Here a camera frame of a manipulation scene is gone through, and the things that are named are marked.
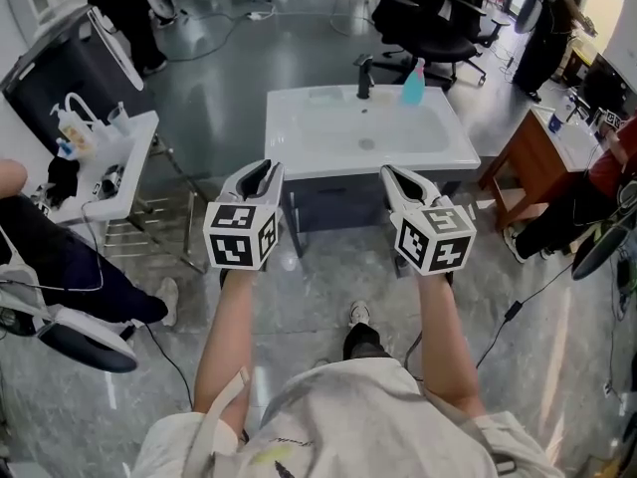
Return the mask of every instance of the reflective floor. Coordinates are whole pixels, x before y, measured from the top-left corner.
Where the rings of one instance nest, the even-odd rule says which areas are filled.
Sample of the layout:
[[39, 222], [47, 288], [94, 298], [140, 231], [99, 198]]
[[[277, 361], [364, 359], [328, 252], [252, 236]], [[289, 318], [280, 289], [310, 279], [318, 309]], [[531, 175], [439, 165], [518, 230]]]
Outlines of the reflective floor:
[[[232, 16], [262, 9], [246, 0], [179, 0], [192, 15], [221, 9]], [[326, 12], [334, 0], [279, 0], [289, 12]], [[347, 9], [346, 0], [341, 6]], [[230, 23], [223, 17], [178, 24], [158, 33], [167, 54], [186, 56], [220, 44]], [[343, 28], [347, 23], [339, 23]], [[198, 177], [219, 178], [263, 156], [266, 93], [309, 85], [351, 84], [351, 63], [363, 52], [387, 50], [365, 22], [351, 24], [352, 37], [337, 34], [328, 16], [273, 16], [240, 24], [217, 53], [193, 62], [171, 64], [148, 80], [164, 135], [184, 167]], [[509, 33], [496, 49], [512, 51]], [[497, 154], [530, 103], [507, 83], [503, 61], [485, 52], [478, 63], [488, 79], [469, 66], [449, 100], [480, 156]], [[391, 74], [374, 72], [377, 83]], [[546, 84], [549, 105], [559, 96]], [[146, 179], [152, 183], [152, 174]], [[504, 312], [552, 279], [567, 264], [563, 257], [534, 257], [523, 266], [494, 231], [493, 208], [479, 209], [480, 193], [469, 186], [458, 203], [472, 204], [478, 237], [467, 267], [456, 275], [454, 292], [463, 327], [477, 359]], [[195, 228], [201, 228], [198, 207]], [[193, 255], [205, 260], [201, 233], [194, 232]], [[254, 390], [247, 429], [254, 433], [265, 406], [293, 375], [327, 360], [340, 359], [347, 331], [348, 307], [364, 299], [372, 325], [387, 349], [403, 361], [419, 332], [419, 309], [412, 279], [397, 280], [389, 245], [380, 228], [318, 232], [309, 236], [308, 252], [296, 260], [289, 235], [258, 278], [254, 307]], [[179, 322], [174, 330], [153, 328], [157, 339], [193, 383], [219, 297], [217, 273], [199, 276], [171, 258], [117, 262], [137, 285], [152, 293], [164, 276], [180, 288]], [[593, 453], [609, 455], [626, 417], [619, 402], [605, 397], [609, 378], [610, 268], [573, 283], [562, 275], [525, 305], [503, 330], [480, 368], [490, 411], [510, 410], [547, 453], [572, 476]], [[625, 390], [635, 350], [635, 312], [631, 307], [615, 329], [613, 378]], [[133, 337], [139, 369], [111, 375], [50, 352], [44, 345], [8, 336], [0, 342], [4, 399], [11, 427], [14, 459], [35, 460], [53, 478], [128, 476], [148, 427], [162, 416], [188, 408], [176, 370], [162, 357], [145, 330]], [[412, 372], [420, 373], [416, 352]]]

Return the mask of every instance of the person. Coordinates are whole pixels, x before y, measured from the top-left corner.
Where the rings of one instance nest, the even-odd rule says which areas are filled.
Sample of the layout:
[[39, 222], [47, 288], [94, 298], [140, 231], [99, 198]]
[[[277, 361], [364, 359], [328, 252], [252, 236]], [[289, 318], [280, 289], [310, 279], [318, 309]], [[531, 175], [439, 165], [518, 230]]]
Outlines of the person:
[[513, 78], [513, 83], [536, 103], [541, 101], [537, 91], [559, 67], [564, 56], [573, 21], [581, 24], [587, 34], [595, 34], [592, 22], [578, 8], [580, 3], [581, 0], [543, 2], [535, 30]]
[[158, 73], [168, 65], [157, 48], [146, 0], [88, 0], [107, 16], [130, 43], [130, 55], [141, 76]]
[[617, 210], [622, 177], [637, 171], [637, 118], [628, 120], [617, 132], [603, 123], [600, 134], [608, 150], [590, 170], [523, 232], [517, 233], [513, 227], [503, 231], [505, 243], [521, 264], [538, 252], [548, 258]]
[[[193, 411], [150, 428], [133, 478], [182, 476], [205, 413], [227, 397], [226, 386], [238, 370], [251, 369], [257, 274], [227, 274], [197, 370]], [[561, 477], [510, 413], [487, 414], [445, 276], [416, 282], [424, 395], [383, 348], [366, 303], [354, 302], [343, 361], [292, 378], [270, 402], [261, 429], [239, 448], [250, 402], [246, 385], [221, 412], [212, 444], [214, 467], [201, 476], [495, 478], [497, 452], [499, 461], [517, 466], [520, 474], [512, 477]], [[210, 446], [204, 449], [209, 455]]]
[[[42, 290], [47, 306], [63, 305], [107, 323], [139, 321], [165, 326], [177, 322], [178, 288], [164, 278], [155, 296], [135, 288], [117, 267], [84, 244], [71, 231], [59, 227], [21, 194], [27, 170], [19, 162], [0, 159], [0, 228], [24, 262], [38, 275], [40, 285], [66, 289], [89, 289], [100, 282], [99, 258], [104, 286], [95, 292]], [[8, 264], [12, 252], [0, 232], [0, 265]]]

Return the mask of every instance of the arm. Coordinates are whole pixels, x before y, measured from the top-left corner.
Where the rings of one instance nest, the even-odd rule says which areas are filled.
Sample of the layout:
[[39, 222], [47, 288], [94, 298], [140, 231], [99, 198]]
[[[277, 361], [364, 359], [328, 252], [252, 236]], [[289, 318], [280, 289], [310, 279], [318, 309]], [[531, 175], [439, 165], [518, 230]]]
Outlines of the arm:
[[587, 34], [593, 34], [595, 32], [595, 27], [593, 27], [592, 22], [581, 13], [575, 1], [564, 0], [564, 3], [566, 4], [566, 8], [568, 9], [572, 19], [579, 23]]
[[12, 159], [0, 159], [0, 199], [20, 194], [27, 182], [27, 169]]
[[418, 278], [424, 386], [471, 417], [486, 414], [478, 373], [444, 275]]
[[[252, 281], [256, 274], [255, 271], [228, 273], [197, 369], [193, 409], [196, 412], [208, 412], [242, 366], [252, 372]], [[243, 431], [249, 400], [250, 389], [246, 387], [221, 415], [237, 437]]]

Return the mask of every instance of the black chair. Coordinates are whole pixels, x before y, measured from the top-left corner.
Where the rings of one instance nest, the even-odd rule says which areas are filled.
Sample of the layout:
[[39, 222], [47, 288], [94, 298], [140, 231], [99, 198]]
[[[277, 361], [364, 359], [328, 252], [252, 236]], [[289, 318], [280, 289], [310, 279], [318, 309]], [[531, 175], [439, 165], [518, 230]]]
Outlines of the black chair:
[[[447, 0], [380, 0], [372, 14], [376, 30], [382, 34], [384, 44], [397, 45], [411, 55], [408, 63], [390, 64], [375, 62], [373, 65], [382, 69], [400, 73], [395, 84], [402, 84], [416, 66], [417, 60], [425, 60], [425, 66], [432, 63], [452, 65], [452, 76], [444, 76], [425, 69], [425, 77], [445, 82], [444, 90], [448, 90], [457, 80], [456, 64], [468, 62], [481, 71], [481, 86], [486, 80], [486, 73], [475, 66], [470, 59], [478, 51], [471, 41], [454, 25], [438, 16]], [[452, 1], [452, 7], [463, 6], [484, 15], [480, 9], [461, 0]]]
[[[462, 0], [482, 10], [484, 0]], [[460, 30], [467, 39], [474, 44], [479, 44], [485, 48], [490, 48], [500, 38], [500, 31], [503, 27], [511, 25], [510, 20], [503, 16], [502, 18], [487, 16], [483, 12], [478, 15], [476, 12], [469, 10], [466, 6], [455, 6], [452, 9], [450, 21], [457, 30]]]

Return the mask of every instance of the blue spray bottle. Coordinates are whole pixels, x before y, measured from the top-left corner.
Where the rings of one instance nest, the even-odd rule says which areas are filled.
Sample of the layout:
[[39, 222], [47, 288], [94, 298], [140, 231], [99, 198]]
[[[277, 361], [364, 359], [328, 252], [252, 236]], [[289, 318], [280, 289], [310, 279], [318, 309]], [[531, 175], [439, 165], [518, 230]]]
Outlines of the blue spray bottle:
[[425, 94], [425, 75], [423, 73], [424, 67], [424, 59], [418, 59], [416, 67], [407, 78], [405, 85], [402, 86], [402, 96], [400, 98], [400, 102], [403, 105], [420, 105], [422, 97]]

